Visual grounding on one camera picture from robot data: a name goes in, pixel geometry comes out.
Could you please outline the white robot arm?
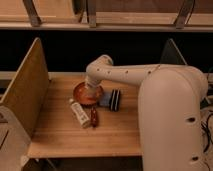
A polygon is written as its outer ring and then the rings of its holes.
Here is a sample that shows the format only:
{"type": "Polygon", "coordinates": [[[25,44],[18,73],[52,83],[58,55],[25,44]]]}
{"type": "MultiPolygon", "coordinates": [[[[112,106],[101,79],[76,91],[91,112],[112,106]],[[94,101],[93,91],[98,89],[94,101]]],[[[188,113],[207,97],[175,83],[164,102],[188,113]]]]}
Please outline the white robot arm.
{"type": "Polygon", "coordinates": [[[115,66],[102,55],[86,67],[86,84],[110,80],[139,87],[143,171],[204,171],[200,102],[208,81],[188,65],[115,66]]]}

